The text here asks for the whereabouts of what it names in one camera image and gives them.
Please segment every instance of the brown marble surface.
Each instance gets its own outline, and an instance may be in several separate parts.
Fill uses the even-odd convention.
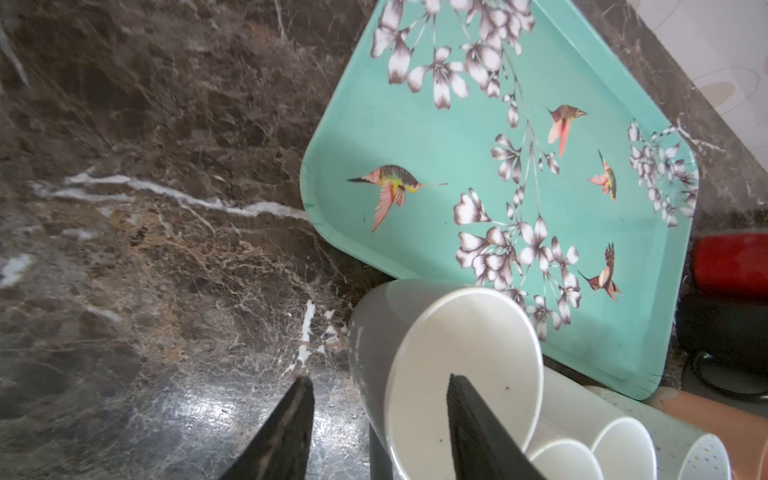
[[[694,238],[765,226],[768,174],[653,34],[575,3],[690,135]],[[216,478],[299,372],[308,478],[366,478],[343,325],[387,277],[314,232],[298,174],[373,6],[0,3],[3,478]]]

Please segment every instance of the red container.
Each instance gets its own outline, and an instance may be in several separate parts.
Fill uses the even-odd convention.
[[[702,239],[694,254],[694,277],[705,293],[768,299],[768,233]]]

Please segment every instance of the printed hummingbird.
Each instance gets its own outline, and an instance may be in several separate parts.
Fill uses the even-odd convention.
[[[350,182],[367,182],[379,185],[382,188],[379,196],[379,204],[376,205],[373,231],[382,224],[392,204],[397,203],[402,207],[406,202],[406,192],[414,194],[421,187],[441,187],[447,184],[425,185],[419,183],[405,168],[398,165],[384,165],[371,172],[370,175],[360,178],[350,178]]]
[[[616,283],[614,283],[614,245],[612,243],[608,244],[608,248],[605,249],[605,263],[607,264],[606,267],[603,269],[602,272],[600,272],[600,275],[595,276],[593,278],[587,278],[584,276],[582,272],[579,272],[579,275],[584,276],[584,279],[589,282],[589,286],[592,287],[592,290],[599,290],[599,289],[605,289],[605,291],[608,293],[608,296],[616,301],[618,299],[616,298],[617,293],[621,293],[624,295],[618,286],[616,286]]]
[[[596,177],[588,178],[588,180],[595,185],[602,185],[603,193],[611,194],[611,198],[614,199],[614,202],[615,202],[616,201],[616,175],[614,175],[614,169],[611,168],[611,166],[605,161],[605,159],[603,158],[603,154],[600,153],[599,150],[598,150],[598,155],[600,155],[600,160],[603,161],[603,168],[605,169],[605,173],[602,175],[597,175]]]
[[[587,114],[580,108],[570,105],[560,105],[557,110],[550,111],[554,124],[549,131],[549,143],[553,144],[560,139],[560,158],[563,158],[565,146],[568,144],[568,134],[571,133],[571,122]]]

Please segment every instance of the white flower print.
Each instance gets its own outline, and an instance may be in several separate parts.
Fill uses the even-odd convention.
[[[679,224],[677,211],[686,217],[694,215],[699,190],[698,170],[687,171],[685,160],[676,158],[680,154],[681,142],[678,141],[669,147],[663,145],[666,139],[676,132],[677,128],[674,126],[665,128],[660,134],[654,132],[649,142],[644,139],[636,121],[632,121],[627,130],[630,140],[629,161],[637,171],[637,184],[648,188],[648,199],[654,207],[654,213],[661,212],[661,219],[668,227],[676,227]],[[684,199],[685,204],[674,205],[672,198],[678,198],[678,195],[669,194],[669,188],[674,185],[684,186],[677,193]]]
[[[488,87],[484,91],[489,98],[498,98],[502,94],[502,86],[498,83],[498,76],[496,74],[488,82]]]
[[[533,300],[536,306],[526,306],[525,312],[531,316],[538,339],[543,342],[547,339],[547,318],[552,318],[554,329],[560,329],[561,318],[559,313],[547,308],[547,300],[543,296],[535,295]]]
[[[499,227],[493,227],[488,230],[485,239],[497,247],[497,253],[489,254],[485,258],[487,267],[487,278],[493,282],[496,290],[503,291],[512,285],[512,267],[511,264],[515,258],[515,248],[509,244],[504,232]]]
[[[510,142],[510,140],[503,134],[499,134],[496,137],[496,142],[504,147],[493,147],[491,149],[493,158],[502,162],[502,165],[498,168],[499,177],[503,178],[504,181],[509,181],[509,177],[511,176],[512,180],[516,184],[519,184],[520,176],[523,172],[522,166],[520,165],[520,153],[522,152],[522,149],[515,148],[515,146],[512,145],[512,142]]]
[[[522,235],[523,240],[528,244],[528,247],[521,250],[518,254],[520,263],[523,265],[531,265],[537,257],[540,257],[541,259],[539,261],[541,265],[543,266],[546,263],[545,268],[549,271],[549,262],[547,260],[547,252],[549,249],[547,247],[541,247],[541,242],[547,238],[547,234],[549,233],[544,219],[539,217],[538,220],[536,220],[535,227],[531,227],[526,222],[520,222],[518,227],[520,228],[520,234]]]
[[[640,132],[640,126],[637,125],[636,121],[632,121],[629,124],[629,141],[645,141],[643,139],[643,134]]]
[[[462,49],[467,51],[467,57],[464,60],[467,72],[478,82],[480,88],[488,93],[488,87],[491,84],[491,72],[498,71],[502,67],[501,55],[482,43],[463,45]]]
[[[427,16],[434,17],[440,13],[440,0],[422,0]]]
[[[515,205],[515,208],[519,207],[523,200],[525,200],[525,185],[515,190],[515,195],[512,197],[512,203]]]
[[[560,268],[567,268],[578,262],[578,250],[571,247],[563,256],[563,250],[560,248],[560,241],[557,237],[552,237],[552,263]]]
[[[491,48],[501,51],[502,41],[507,36],[506,23],[509,19],[507,14],[496,8],[489,8],[484,2],[475,2],[467,14],[467,23],[477,12],[480,12],[480,39]]]
[[[515,101],[515,96],[513,94],[506,94],[502,101],[504,103],[509,103],[509,126],[512,128],[517,128],[520,124],[520,111],[518,110],[518,103]]]
[[[677,218],[674,216],[675,210],[677,208],[672,206],[672,200],[669,197],[661,202],[661,219],[667,221],[668,227],[677,226]]]
[[[512,0],[506,3],[510,7],[509,19],[506,25],[507,41],[515,48],[515,52],[520,55],[522,53],[522,48],[518,42],[520,34],[523,30],[530,33],[536,24],[533,15],[531,15],[531,0]]]
[[[514,300],[519,306],[525,308],[525,297],[528,296],[528,292],[513,286],[511,289],[507,290],[507,295],[509,295],[509,298]]]
[[[571,308],[568,306],[568,303],[570,302],[574,308],[578,308],[581,304],[580,290],[576,276],[564,268],[563,286],[560,287],[561,295],[560,300],[558,300],[558,309],[560,310],[562,322],[565,325],[571,324]]]
[[[411,64],[413,52],[406,45],[408,32],[401,31],[395,38],[395,51],[389,57],[389,83],[405,83],[408,78],[408,66]]]
[[[560,165],[558,164],[558,161],[555,160],[554,154],[547,154],[547,165],[549,166],[549,169],[552,170],[553,174],[560,174]]]
[[[456,10],[466,10],[472,7],[472,0],[450,0],[450,3]]]
[[[469,268],[475,258],[485,252],[488,243],[483,237],[466,232],[461,232],[458,238],[461,240],[461,246],[456,250],[456,260],[462,268]]]
[[[408,86],[413,93],[422,90],[422,81],[427,72],[432,72],[433,84],[435,89],[435,106],[437,108],[451,107],[451,90],[459,97],[465,98],[469,95],[469,86],[463,78],[458,76],[457,72],[465,71],[464,64],[460,61],[452,61],[448,64],[445,61],[451,54],[450,47],[441,47],[435,50],[435,60],[430,65],[416,67],[408,75]]]
[[[487,222],[490,219],[480,197],[471,188],[468,194],[462,194],[461,201],[453,207],[453,220],[457,225]]]
[[[384,12],[379,18],[379,27],[373,32],[373,47],[371,56],[378,58],[398,37],[398,29],[402,20],[403,0],[389,0],[384,5]]]

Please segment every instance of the floral tray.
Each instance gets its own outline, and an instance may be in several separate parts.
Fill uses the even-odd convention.
[[[546,355],[635,399],[664,370],[697,191],[568,0],[381,0],[301,170],[334,246],[506,292]]]

